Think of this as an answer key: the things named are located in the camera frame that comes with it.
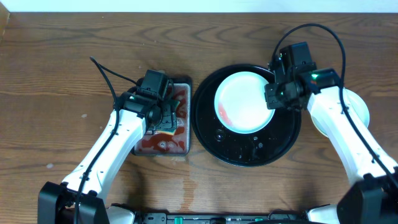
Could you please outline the mint plate with loop stain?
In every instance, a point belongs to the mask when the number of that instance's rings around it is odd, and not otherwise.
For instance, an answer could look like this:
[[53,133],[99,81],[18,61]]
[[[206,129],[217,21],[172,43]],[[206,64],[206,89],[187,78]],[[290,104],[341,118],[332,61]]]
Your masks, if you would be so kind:
[[275,113],[267,107],[268,83],[254,72],[238,72],[225,78],[214,97],[214,109],[221,124],[238,134],[252,134],[266,127]]

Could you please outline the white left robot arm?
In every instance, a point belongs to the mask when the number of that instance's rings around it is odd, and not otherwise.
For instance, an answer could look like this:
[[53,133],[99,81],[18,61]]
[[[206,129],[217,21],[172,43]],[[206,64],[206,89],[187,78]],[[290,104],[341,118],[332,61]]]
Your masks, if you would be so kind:
[[47,182],[39,192],[38,223],[134,223],[136,214],[120,205],[105,207],[116,174],[148,131],[177,126],[175,98],[125,92],[101,136],[61,184]]

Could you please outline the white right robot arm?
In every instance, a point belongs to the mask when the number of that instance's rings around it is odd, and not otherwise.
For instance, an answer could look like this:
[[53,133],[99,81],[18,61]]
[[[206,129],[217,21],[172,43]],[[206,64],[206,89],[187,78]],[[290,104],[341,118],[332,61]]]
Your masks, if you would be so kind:
[[338,153],[350,189],[336,205],[307,211],[316,223],[397,223],[397,162],[377,143],[332,68],[276,73],[265,86],[269,109],[306,108]]

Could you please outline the yellow plate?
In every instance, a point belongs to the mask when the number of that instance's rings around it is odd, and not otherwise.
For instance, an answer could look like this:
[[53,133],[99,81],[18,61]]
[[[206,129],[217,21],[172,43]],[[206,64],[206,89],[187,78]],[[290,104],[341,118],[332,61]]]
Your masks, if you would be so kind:
[[316,127],[316,129],[322,134],[324,135],[326,138],[328,137],[326,131],[322,128],[320,122],[314,117],[311,116],[312,122],[314,124],[314,126]]

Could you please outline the mint plate with zigzag stain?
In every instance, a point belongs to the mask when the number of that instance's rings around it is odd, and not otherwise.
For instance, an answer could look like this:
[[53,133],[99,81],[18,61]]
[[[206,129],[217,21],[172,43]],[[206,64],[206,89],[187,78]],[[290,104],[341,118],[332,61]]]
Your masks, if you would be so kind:
[[348,95],[349,107],[356,112],[356,114],[363,122],[365,127],[368,128],[370,123],[370,114],[369,114],[369,109],[364,100],[358,94],[349,89],[346,89],[344,94]]

